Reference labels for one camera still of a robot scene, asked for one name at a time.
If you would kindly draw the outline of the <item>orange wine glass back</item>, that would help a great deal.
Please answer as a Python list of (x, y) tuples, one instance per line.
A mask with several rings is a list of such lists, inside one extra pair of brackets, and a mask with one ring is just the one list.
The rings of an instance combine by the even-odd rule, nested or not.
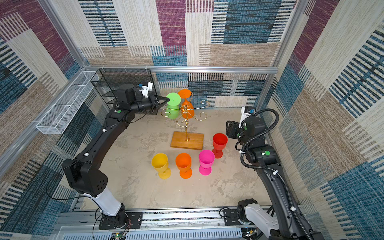
[(184, 119), (191, 119), (195, 115), (194, 106), (191, 104), (190, 100), (193, 97), (193, 93), (188, 89), (182, 89), (178, 92), (184, 102), (181, 104), (181, 113)]

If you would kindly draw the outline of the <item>magenta wine glass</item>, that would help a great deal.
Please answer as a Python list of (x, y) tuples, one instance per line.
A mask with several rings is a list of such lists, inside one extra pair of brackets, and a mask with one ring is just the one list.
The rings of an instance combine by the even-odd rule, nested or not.
[(212, 151), (210, 150), (203, 150), (199, 154), (199, 162), (200, 162), (200, 167), (199, 167), (199, 172), (203, 176), (208, 176), (212, 172), (212, 165), (215, 161), (215, 155)]

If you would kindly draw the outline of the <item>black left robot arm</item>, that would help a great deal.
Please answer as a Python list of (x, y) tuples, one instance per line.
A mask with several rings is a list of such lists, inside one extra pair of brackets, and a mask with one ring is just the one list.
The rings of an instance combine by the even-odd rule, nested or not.
[(127, 225), (128, 216), (124, 204), (108, 189), (108, 177), (100, 171), (100, 167), (115, 140), (137, 113), (156, 113), (169, 102), (169, 98), (156, 95), (152, 88), (152, 83), (147, 86), (126, 84), (116, 90), (116, 100), (102, 128), (80, 154), (63, 162), (69, 186), (81, 196), (91, 199), (111, 228), (121, 229)]

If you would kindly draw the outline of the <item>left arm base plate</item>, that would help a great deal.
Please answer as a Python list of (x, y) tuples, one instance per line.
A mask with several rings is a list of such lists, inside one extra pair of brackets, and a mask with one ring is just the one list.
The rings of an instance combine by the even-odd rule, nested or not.
[(139, 229), (142, 224), (143, 212), (119, 213), (111, 217), (102, 214), (99, 223), (99, 230), (127, 230)]

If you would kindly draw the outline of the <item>orange wine glass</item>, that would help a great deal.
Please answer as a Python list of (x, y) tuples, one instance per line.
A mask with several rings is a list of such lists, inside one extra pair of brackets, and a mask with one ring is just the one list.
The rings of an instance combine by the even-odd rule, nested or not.
[(194, 106), (191, 104), (190, 100), (193, 97), (193, 93), (188, 89), (182, 89), (178, 92), (184, 102), (181, 104), (181, 113), (184, 119), (191, 119), (195, 115)]
[(180, 170), (180, 176), (183, 179), (189, 179), (192, 176), (192, 158), (187, 153), (181, 153), (176, 157), (176, 166)]

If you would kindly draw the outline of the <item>green wine glass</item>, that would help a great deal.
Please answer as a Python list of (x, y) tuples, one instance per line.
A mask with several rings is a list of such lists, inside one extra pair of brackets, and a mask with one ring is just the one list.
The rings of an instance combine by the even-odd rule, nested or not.
[(180, 104), (182, 99), (178, 93), (169, 93), (167, 98), (169, 98), (169, 101), (166, 107), (166, 116), (171, 120), (177, 119), (181, 112)]

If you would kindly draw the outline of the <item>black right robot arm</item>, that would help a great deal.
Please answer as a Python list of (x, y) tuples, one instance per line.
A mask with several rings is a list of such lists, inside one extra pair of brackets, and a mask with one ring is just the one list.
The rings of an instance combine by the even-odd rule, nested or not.
[(265, 134), (279, 122), (276, 110), (245, 106), (240, 122), (227, 121), (226, 135), (236, 139), (236, 150), (240, 153), (241, 164), (256, 171), (262, 180), (272, 209), (272, 217), (254, 199), (238, 204), (240, 222), (254, 224), (269, 240), (322, 240), (324, 236), (313, 230), (306, 220), (286, 181), (283, 166), (276, 150), (266, 143)]

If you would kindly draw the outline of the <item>aluminium front rail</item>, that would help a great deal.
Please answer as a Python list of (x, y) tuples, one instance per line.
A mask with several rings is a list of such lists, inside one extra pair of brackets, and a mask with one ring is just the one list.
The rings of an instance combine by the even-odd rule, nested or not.
[[(261, 206), (272, 217), (272, 206)], [(51, 240), (260, 240), (267, 239), (255, 225), (225, 226), (222, 208), (128, 210), (143, 212), (139, 229), (99, 230), (101, 217), (82, 211), (62, 214)]]

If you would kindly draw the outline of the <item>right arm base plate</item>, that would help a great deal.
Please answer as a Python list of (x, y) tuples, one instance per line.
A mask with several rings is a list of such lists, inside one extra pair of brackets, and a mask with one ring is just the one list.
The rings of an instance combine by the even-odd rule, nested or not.
[(222, 208), (219, 211), (219, 215), (224, 218), (225, 226), (254, 225), (253, 222), (242, 221), (236, 209)]

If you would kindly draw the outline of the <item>red wine glass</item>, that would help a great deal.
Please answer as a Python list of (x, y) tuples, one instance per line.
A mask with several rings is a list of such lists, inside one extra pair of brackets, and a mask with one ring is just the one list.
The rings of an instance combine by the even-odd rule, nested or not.
[(220, 159), (223, 156), (223, 149), (228, 143), (228, 137), (225, 134), (217, 133), (213, 136), (213, 147), (212, 152), (216, 159)]

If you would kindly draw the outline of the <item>yellow wine glass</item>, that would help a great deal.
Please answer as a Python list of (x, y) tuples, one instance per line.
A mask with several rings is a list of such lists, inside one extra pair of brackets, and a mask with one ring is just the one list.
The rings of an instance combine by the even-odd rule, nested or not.
[(152, 158), (152, 166), (158, 172), (161, 179), (168, 179), (172, 172), (169, 168), (169, 161), (166, 154), (158, 153)]

